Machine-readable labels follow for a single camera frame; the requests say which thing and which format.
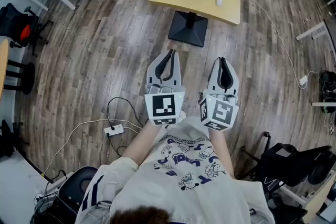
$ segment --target wooden floor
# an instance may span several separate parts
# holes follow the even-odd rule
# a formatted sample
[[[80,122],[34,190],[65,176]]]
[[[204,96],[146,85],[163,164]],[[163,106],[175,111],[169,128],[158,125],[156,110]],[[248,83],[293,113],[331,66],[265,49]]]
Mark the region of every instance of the wooden floor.
[[[224,56],[234,66],[240,80],[240,108],[226,138],[236,174],[252,164],[239,154],[239,148],[246,145],[260,154],[265,146],[260,136],[264,130],[271,133],[271,145],[290,143],[299,150],[336,146],[336,137],[328,135],[323,126],[324,114],[310,105],[319,99],[318,78],[311,74],[307,89],[299,89],[276,31],[255,3],[241,0],[239,26],[209,20],[205,45],[200,48],[167,38],[174,15],[171,8],[147,0],[70,1],[76,5],[75,11],[59,0],[48,1],[50,10],[43,12],[41,19],[55,22],[46,31],[49,44],[41,46],[36,59],[27,51],[24,61],[33,59],[36,64],[35,86],[30,95],[17,95],[16,117],[23,122],[23,137],[30,143],[26,151],[41,170],[79,123],[106,119],[107,104],[113,97],[129,99],[144,123],[147,67],[170,48],[180,55],[187,115],[199,114],[198,93],[207,87],[214,60]],[[257,2],[277,26],[298,78],[311,70],[334,70],[326,39],[295,41],[298,34],[330,17],[325,0]],[[125,101],[114,100],[110,112],[111,119],[136,123]],[[97,122],[78,128],[47,175],[115,160],[117,155],[103,132],[107,126]],[[133,138],[134,133],[127,131],[112,142],[115,147],[128,145]]]

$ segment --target white cable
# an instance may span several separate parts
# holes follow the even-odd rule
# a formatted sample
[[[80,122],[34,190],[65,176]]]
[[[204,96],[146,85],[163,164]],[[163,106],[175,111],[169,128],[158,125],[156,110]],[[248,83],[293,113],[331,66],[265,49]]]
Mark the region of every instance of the white cable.
[[[138,132],[137,132],[136,130],[133,130],[132,128],[124,127],[124,129],[130,129],[130,130],[132,130],[134,133],[137,133],[137,134],[138,134]]]
[[[274,23],[272,22],[271,18],[268,16],[267,12],[266,12],[266,11],[265,11],[265,10],[264,10],[264,9],[263,9],[263,8],[256,2],[256,1],[255,1],[255,0],[251,0],[251,1],[253,1],[254,3],[256,3],[256,4],[258,5],[258,7],[262,9],[262,11],[267,15],[267,17],[268,17],[269,20],[271,21],[271,24],[272,24],[273,28],[276,30],[276,32],[277,32],[277,34],[278,34],[278,37],[280,38],[281,43],[282,43],[282,45],[283,45],[283,47],[284,47],[284,49],[285,49],[285,51],[286,51],[286,54],[287,54],[288,59],[289,59],[289,61],[290,61],[290,64],[292,65],[292,69],[293,69],[293,73],[294,73],[294,76],[295,76],[296,83],[298,84],[298,86],[299,86],[299,88],[300,88],[301,90],[305,89],[305,88],[307,87],[307,83],[306,83],[306,85],[305,85],[304,87],[301,87],[301,85],[300,85],[300,83],[299,83],[299,80],[298,80],[298,78],[297,78],[297,76],[296,76],[296,73],[295,73],[295,69],[294,69],[293,62],[292,62],[292,60],[290,59],[289,53],[288,53],[288,51],[287,51],[287,49],[286,49],[285,43],[282,41],[282,38],[280,37],[280,34],[279,34],[278,29],[275,27]]]
[[[82,123],[78,124],[77,127],[74,128],[73,131],[70,133],[69,138],[68,138],[68,140],[66,141],[66,143],[65,143],[65,144],[59,149],[59,151],[56,152],[56,154],[53,156],[53,158],[51,159],[50,163],[48,164],[47,169],[45,170],[43,176],[46,174],[46,172],[47,172],[48,169],[50,168],[50,166],[51,166],[51,164],[53,163],[54,159],[56,158],[57,154],[60,153],[60,151],[61,151],[61,150],[68,144],[68,142],[70,141],[70,138],[71,138],[72,134],[74,133],[74,131],[75,131],[79,126],[81,126],[82,124],[90,123],[90,122],[98,122],[98,121],[109,121],[109,120],[101,119],[101,120],[95,120],[95,121],[85,121],[85,122],[82,122]],[[116,120],[116,119],[114,119],[114,120],[110,120],[110,121],[126,121],[126,122],[128,122],[128,123],[134,125],[135,127],[138,127],[138,128],[140,128],[140,129],[142,129],[141,127],[136,126],[135,124],[133,124],[133,123],[127,121],[127,120]]]

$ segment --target electronic device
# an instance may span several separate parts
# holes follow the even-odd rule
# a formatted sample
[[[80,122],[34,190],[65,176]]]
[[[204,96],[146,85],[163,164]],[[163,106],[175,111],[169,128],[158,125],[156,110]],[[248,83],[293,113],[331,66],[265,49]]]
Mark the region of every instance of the electronic device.
[[[222,6],[222,4],[223,4],[223,0],[216,0],[216,5],[218,7]]]

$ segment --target black cable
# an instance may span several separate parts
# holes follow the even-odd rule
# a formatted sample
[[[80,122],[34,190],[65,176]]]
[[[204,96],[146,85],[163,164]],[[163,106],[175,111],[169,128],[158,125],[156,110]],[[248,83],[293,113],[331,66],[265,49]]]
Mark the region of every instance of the black cable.
[[[116,150],[116,149],[114,148],[114,146],[113,146],[113,144],[112,144],[112,142],[111,142],[109,136],[107,137],[107,139],[109,140],[109,142],[110,142],[110,144],[111,144],[111,146],[112,146],[114,152],[115,152],[119,157],[121,157],[121,155],[120,155],[120,153],[119,153],[119,149],[122,148],[122,147],[124,147],[124,148],[127,148],[127,147],[126,147],[126,146],[119,146],[119,147],[117,147],[117,150]]]
[[[46,185],[46,189],[44,191],[44,196],[47,198],[47,209],[45,211],[47,211],[48,208],[49,208],[49,199],[48,199],[48,195],[47,195],[48,185],[49,185],[50,182],[54,182],[54,179],[56,179],[57,177],[59,177],[59,175],[60,175],[61,172],[64,174],[65,179],[67,179],[67,174],[64,172],[64,170],[61,169],[61,170],[58,171],[57,176],[55,176],[54,178],[52,178],[51,181],[48,181],[48,183]]]
[[[114,99],[116,99],[116,98],[125,100],[125,101],[128,102],[128,104],[130,104],[130,106],[131,106],[131,108],[132,108],[132,110],[133,110],[133,112],[134,112],[134,116],[135,116],[136,120],[139,122],[140,126],[143,127],[142,123],[140,122],[140,120],[139,120],[138,117],[136,116],[135,108],[134,108],[134,106],[131,104],[131,102],[130,102],[129,100],[123,98],[123,97],[113,97],[113,98],[109,101],[109,103],[107,104],[107,112],[106,112],[107,120],[109,121],[109,124],[110,124],[111,128],[113,128],[113,126],[112,126],[111,120],[109,119],[109,114],[110,114],[110,111],[109,111],[109,105],[110,105],[110,103],[111,103]],[[122,147],[124,147],[124,148],[127,148],[127,147],[126,147],[126,146],[119,146],[119,147],[117,147],[117,149],[115,149],[114,146],[113,146],[113,144],[112,144],[112,142],[111,142],[111,140],[110,140],[110,137],[109,137],[109,136],[107,137],[107,139],[109,140],[109,142],[110,142],[110,144],[111,144],[111,146],[112,146],[114,152],[115,152],[119,157],[121,157],[121,155],[119,154],[119,149],[122,148]]]
[[[131,104],[130,101],[128,101],[127,99],[125,99],[125,98],[123,98],[123,97],[113,97],[113,98],[109,101],[109,103],[107,104],[107,113],[106,113],[106,114],[107,114],[107,119],[108,119],[109,123],[111,124],[111,121],[110,121],[110,119],[109,119],[109,114],[110,114],[110,112],[109,112],[109,105],[110,105],[110,103],[111,103],[114,99],[116,99],[116,98],[125,100],[125,101],[128,102],[128,104],[130,104],[130,106],[131,106],[131,108],[132,108],[132,110],[133,110],[133,112],[134,112],[134,116],[135,116],[136,120],[138,121],[138,123],[140,124],[140,126],[143,127],[142,123],[140,122],[140,120],[139,120],[138,117],[136,116],[136,112],[135,112],[135,108],[134,108],[134,106],[132,106],[132,104]]]

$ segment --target person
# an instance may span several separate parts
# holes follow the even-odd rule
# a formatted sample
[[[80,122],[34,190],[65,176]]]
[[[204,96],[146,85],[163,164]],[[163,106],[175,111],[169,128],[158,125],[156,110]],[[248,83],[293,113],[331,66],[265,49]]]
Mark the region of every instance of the person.
[[[149,121],[98,169],[75,223],[274,224],[262,190],[234,179],[224,132],[196,117],[162,128]]]

